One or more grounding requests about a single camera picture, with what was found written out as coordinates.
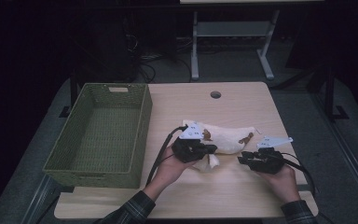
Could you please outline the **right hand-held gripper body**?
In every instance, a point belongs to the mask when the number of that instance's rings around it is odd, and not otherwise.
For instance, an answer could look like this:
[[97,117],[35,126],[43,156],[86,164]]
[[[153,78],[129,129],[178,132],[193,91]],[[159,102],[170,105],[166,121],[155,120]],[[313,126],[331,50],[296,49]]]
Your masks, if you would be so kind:
[[254,159],[250,163],[253,171],[265,174],[277,174],[285,165],[285,160],[280,151],[275,147],[291,143],[292,137],[264,136],[256,144],[257,151],[253,153]]

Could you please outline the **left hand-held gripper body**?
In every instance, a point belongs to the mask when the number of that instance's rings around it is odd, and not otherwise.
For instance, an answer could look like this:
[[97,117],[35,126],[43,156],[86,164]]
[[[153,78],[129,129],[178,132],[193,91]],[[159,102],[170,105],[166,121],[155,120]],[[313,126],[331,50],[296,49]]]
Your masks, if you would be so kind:
[[174,156],[183,163],[201,160],[208,153],[202,139],[203,133],[198,123],[187,124],[172,145]]

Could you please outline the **white cloth with brown print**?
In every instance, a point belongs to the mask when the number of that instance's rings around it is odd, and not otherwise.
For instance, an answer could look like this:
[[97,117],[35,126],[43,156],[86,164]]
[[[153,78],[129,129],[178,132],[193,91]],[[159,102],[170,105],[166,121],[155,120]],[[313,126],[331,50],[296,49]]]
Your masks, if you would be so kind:
[[[217,154],[236,154],[244,150],[245,146],[254,137],[255,127],[223,128],[198,122],[203,138],[200,140],[204,145],[217,146]],[[214,154],[204,156],[193,165],[200,172],[211,172],[220,161]]]

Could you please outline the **green woven basket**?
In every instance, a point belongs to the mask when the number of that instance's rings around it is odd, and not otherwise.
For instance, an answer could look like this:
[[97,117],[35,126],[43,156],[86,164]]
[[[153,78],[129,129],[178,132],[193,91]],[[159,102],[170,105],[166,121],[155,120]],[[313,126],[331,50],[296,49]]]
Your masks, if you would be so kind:
[[87,83],[43,171],[68,187],[137,189],[152,112],[142,83]]

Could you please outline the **person's left hand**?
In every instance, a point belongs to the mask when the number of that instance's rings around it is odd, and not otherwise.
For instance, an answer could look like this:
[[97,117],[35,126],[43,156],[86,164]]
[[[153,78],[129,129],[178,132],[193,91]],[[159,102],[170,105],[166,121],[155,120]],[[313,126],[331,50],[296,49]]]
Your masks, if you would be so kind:
[[144,193],[153,201],[158,198],[163,190],[174,183],[185,169],[195,164],[194,161],[183,163],[176,159],[171,147],[165,149],[163,159],[164,161],[158,166],[154,178],[144,188]]

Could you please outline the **person's right hand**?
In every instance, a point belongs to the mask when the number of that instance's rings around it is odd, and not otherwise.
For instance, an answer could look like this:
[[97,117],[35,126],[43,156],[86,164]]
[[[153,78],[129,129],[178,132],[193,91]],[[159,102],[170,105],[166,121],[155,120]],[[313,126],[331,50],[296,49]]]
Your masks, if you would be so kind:
[[296,172],[288,165],[284,165],[280,172],[275,175],[260,172],[257,172],[257,174],[268,183],[273,193],[283,203],[301,200],[296,184]]

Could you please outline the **black metal stand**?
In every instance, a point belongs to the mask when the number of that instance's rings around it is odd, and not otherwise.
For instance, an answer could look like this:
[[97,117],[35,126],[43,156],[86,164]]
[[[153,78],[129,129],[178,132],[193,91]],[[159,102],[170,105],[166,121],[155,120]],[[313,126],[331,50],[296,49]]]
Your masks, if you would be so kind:
[[78,83],[76,78],[76,70],[70,74],[70,104],[66,105],[60,114],[60,118],[67,118],[75,105],[78,94]]
[[307,91],[322,93],[323,110],[328,119],[335,122],[337,119],[349,119],[348,114],[341,105],[335,105],[335,72],[330,64],[317,64],[310,69],[310,82]]

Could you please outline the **grey metal rail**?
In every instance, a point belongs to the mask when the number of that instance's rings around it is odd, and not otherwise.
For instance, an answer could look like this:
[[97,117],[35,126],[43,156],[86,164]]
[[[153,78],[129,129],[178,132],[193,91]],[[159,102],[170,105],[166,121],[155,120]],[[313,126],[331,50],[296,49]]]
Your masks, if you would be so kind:
[[337,123],[334,119],[331,119],[326,115],[324,112],[324,105],[323,101],[320,99],[318,95],[312,94],[311,96],[312,102],[316,104],[318,110],[322,113],[324,118],[324,122],[326,123],[327,127],[329,128],[330,132],[334,136],[336,143],[343,155],[344,161],[347,163],[354,179],[358,184],[358,160],[356,159],[355,155],[353,154],[351,147],[347,140],[344,139],[344,135],[339,130]]
[[60,198],[62,186],[44,175],[28,205],[21,224],[41,224]]

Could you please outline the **white metal table frame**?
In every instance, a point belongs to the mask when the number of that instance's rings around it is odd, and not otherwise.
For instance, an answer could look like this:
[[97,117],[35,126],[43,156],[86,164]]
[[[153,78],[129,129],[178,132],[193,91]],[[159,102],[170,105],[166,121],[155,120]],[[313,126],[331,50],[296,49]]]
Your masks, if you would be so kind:
[[257,7],[266,5],[272,7],[271,16],[264,21],[200,21],[200,9],[193,12],[192,24],[192,50],[191,50],[191,79],[200,78],[198,40],[200,37],[263,37],[264,45],[256,51],[258,60],[262,66],[267,80],[275,78],[267,59],[269,45],[282,9],[277,6],[284,4],[293,6],[294,4],[318,3],[323,0],[180,0],[182,6],[188,7]]

